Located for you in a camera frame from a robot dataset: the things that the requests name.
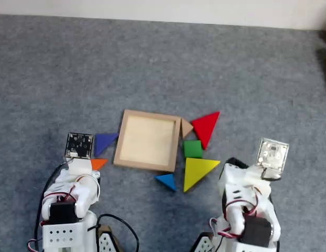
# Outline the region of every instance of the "blue triangle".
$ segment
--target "blue triangle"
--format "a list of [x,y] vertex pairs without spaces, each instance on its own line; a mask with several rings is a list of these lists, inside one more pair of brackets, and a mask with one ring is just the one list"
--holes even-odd
[[96,134],[94,145],[94,156],[98,157],[119,136],[118,133]]
[[174,180],[174,175],[173,174],[167,174],[167,175],[161,175],[161,176],[156,176],[155,177],[158,181],[162,182],[165,184],[167,187],[170,189],[176,191],[177,188],[175,186],[175,180]]

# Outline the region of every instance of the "green block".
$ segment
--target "green block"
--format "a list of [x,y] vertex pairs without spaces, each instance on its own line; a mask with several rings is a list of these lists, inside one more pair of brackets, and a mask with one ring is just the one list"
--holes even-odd
[[199,140],[184,141],[184,156],[186,158],[201,159],[203,157],[203,149]]

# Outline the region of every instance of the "orange triangle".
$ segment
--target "orange triangle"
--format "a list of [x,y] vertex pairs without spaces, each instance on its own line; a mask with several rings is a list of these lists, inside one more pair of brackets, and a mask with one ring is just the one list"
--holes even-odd
[[90,162],[92,170],[98,171],[108,162],[108,159],[91,159]]

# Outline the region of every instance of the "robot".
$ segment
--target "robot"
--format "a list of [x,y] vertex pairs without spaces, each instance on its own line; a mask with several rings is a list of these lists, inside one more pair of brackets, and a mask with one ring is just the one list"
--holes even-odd
[[191,252],[278,252],[281,228],[270,182],[281,179],[288,144],[261,139],[255,165],[230,158],[219,177],[223,214],[211,218]]
[[[93,171],[90,161],[92,146],[93,135],[68,134],[66,162],[56,169],[60,174],[55,182],[49,187],[48,183],[45,185],[37,215],[37,223],[40,214],[43,218],[40,225],[44,252],[121,251],[110,228],[99,225],[101,217],[119,218],[109,214],[97,218],[89,210],[100,196],[100,172]],[[35,239],[27,244],[29,251],[38,252],[37,235],[38,227]],[[31,247],[31,242],[35,242],[36,249]]]

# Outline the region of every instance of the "square wooden board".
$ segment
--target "square wooden board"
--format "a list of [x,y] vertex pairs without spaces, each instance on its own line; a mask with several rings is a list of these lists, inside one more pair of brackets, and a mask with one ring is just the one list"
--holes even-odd
[[125,110],[114,164],[173,172],[180,117]]

